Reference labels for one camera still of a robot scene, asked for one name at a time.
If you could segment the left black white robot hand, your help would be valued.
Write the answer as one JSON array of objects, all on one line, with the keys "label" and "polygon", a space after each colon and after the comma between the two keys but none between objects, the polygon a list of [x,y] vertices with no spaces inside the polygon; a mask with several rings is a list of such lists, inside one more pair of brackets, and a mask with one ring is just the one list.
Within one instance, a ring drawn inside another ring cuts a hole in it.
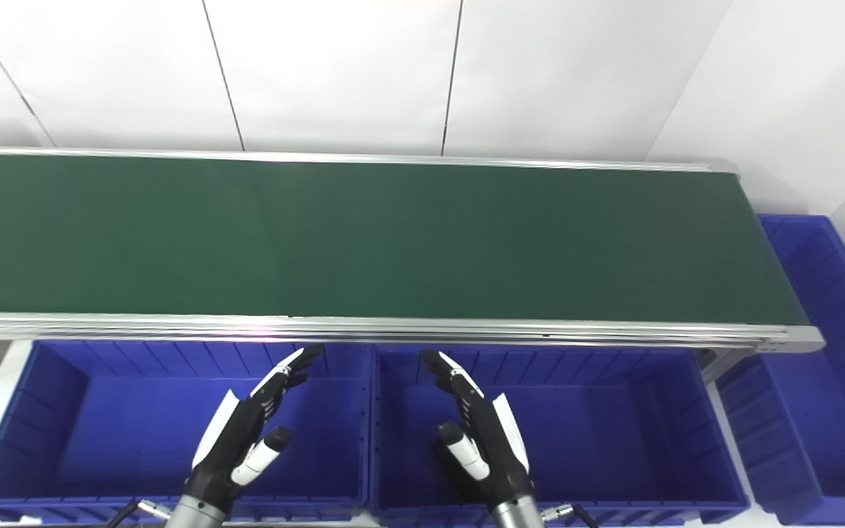
[{"label": "left black white robot hand", "polygon": [[240,398],[229,391],[205,429],[192,461],[183,498],[190,507],[228,514],[239,491],[251,484],[285,451],[292,433],[286,427],[264,427],[274,417],[286,392],[307,381],[306,369],[324,345],[305,345],[279,361]]}]

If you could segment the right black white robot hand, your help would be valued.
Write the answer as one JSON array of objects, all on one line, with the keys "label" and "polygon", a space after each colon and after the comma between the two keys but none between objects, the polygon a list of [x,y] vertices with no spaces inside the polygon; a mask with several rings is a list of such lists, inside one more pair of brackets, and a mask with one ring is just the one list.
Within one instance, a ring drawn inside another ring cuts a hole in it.
[{"label": "right black white robot hand", "polygon": [[420,360],[436,387],[455,399],[459,412],[459,420],[436,429],[457,487],[489,509],[533,497],[529,458],[506,396],[487,398],[469,372],[441,351],[422,350]]}]

